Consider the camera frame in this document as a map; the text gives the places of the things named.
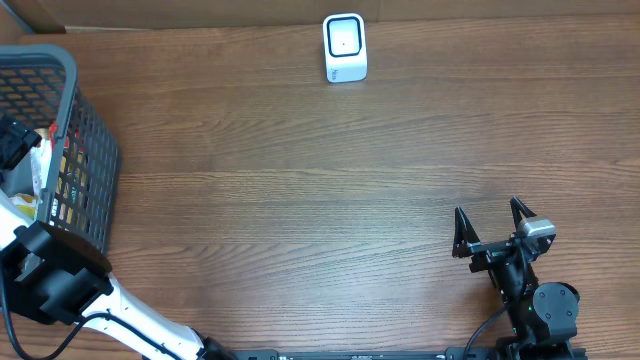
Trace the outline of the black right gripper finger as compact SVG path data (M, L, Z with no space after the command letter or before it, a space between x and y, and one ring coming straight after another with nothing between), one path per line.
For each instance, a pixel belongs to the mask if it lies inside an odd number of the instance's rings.
M473 255L472 248L480 244L480 239L460 206L455 208L454 218L452 256L456 258L470 257Z
M530 210L517 196L510 199L510 207L517 233L529 233L531 226L528 219L535 218L537 214Z

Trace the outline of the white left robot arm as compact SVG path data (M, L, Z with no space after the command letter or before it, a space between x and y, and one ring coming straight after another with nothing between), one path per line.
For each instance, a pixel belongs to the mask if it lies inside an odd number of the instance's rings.
M13 324L18 314L72 330L58 357L85 327L146 359L230 359L232 353L192 328L174 323L131 295L106 257L81 236L33 220L1 197L1 312L16 354L29 358Z

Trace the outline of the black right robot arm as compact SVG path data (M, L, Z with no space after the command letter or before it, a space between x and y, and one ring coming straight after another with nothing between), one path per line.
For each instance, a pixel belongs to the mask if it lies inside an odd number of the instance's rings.
M472 273L485 272L500 293L502 306L471 335L455 359L585 359L574 349L580 294L568 283L540 283L532 263L547 253L556 237L553 222L536 214L519 198L510 199L515 229L503 241L484 243L461 207L454 210L452 256L471 260ZM502 315L513 335L495 345L476 348L478 337Z

